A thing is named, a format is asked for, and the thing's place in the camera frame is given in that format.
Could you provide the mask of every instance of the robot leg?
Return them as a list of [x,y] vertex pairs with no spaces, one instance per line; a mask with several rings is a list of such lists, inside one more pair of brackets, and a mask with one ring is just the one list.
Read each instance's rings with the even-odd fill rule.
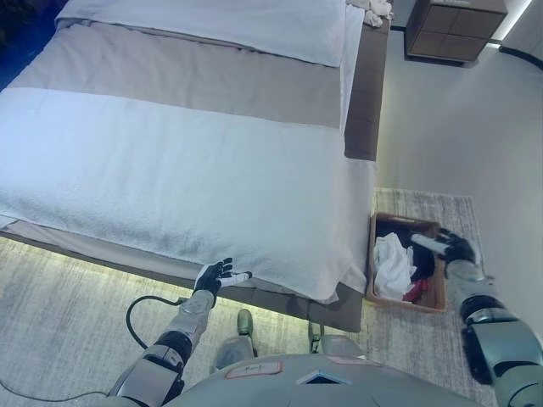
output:
[[253,317],[246,309],[238,313],[238,336],[231,337],[222,343],[217,350],[210,373],[213,374],[234,363],[249,360],[255,357],[253,350]]

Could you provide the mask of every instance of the black glove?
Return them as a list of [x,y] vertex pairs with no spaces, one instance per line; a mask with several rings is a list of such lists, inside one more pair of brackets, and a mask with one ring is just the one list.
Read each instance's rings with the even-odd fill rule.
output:
[[194,283],[194,292],[198,290],[206,290],[213,294],[214,302],[217,299],[217,293],[221,287],[228,287],[245,282],[251,278],[253,274],[250,271],[244,273],[232,273],[232,257],[228,257],[223,261],[214,265],[205,265],[196,277]]
[[445,250],[445,255],[440,254],[438,256],[446,264],[454,260],[467,260],[476,263],[477,255],[468,240],[455,235],[447,229],[439,229],[439,235],[435,240],[449,246]]

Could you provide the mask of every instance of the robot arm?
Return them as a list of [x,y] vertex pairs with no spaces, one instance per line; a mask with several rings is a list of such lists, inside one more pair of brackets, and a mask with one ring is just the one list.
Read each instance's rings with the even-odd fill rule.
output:
[[183,369],[207,327],[219,289],[252,276],[231,270],[231,258],[205,265],[196,279],[193,296],[181,304],[165,332],[120,376],[108,398],[94,407],[160,407],[181,394]]
[[469,243],[442,231],[442,253],[465,328],[464,351],[472,376],[495,389],[500,407],[543,407],[543,350],[527,324],[498,300],[493,281],[474,264]]

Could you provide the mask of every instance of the drawer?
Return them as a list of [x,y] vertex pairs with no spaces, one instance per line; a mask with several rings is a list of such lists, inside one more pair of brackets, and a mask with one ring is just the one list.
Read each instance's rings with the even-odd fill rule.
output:
[[449,34],[491,38],[504,15],[477,10],[460,10]]
[[438,56],[439,49],[446,36],[446,34],[438,32],[421,31],[418,33],[409,54]]
[[422,31],[448,33],[460,9],[455,7],[432,6],[424,19]]
[[482,38],[469,36],[445,36],[439,48],[442,58],[459,59],[461,61],[474,61],[486,44]]

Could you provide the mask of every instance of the carpet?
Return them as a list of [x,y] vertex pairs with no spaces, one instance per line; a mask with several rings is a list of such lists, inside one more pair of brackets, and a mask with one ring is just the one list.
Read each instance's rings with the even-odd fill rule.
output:
[[[377,189],[381,212],[437,220],[479,240],[473,201],[427,192]],[[0,378],[24,393],[61,398],[88,390],[107,391],[141,353],[125,328],[130,302],[145,294],[169,299],[189,290],[54,254],[0,238]],[[260,355],[305,353],[307,322],[219,298],[207,332],[186,366],[187,387],[207,376],[222,340],[236,333],[236,316],[246,308],[255,319]],[[152,342],[175,308],[144,302],[134,309],[134,327]],[[462,323],[453,309],[440,315],[378,308],[367,301],[362,331],[348,336],[365,355],[491,407],[490,387],[469,375],[462,353]],[[327,328],[327,333],[342,333]],[[87,405],[88,396],[63,405]],[[44,405],[0,389],[0,404]]]

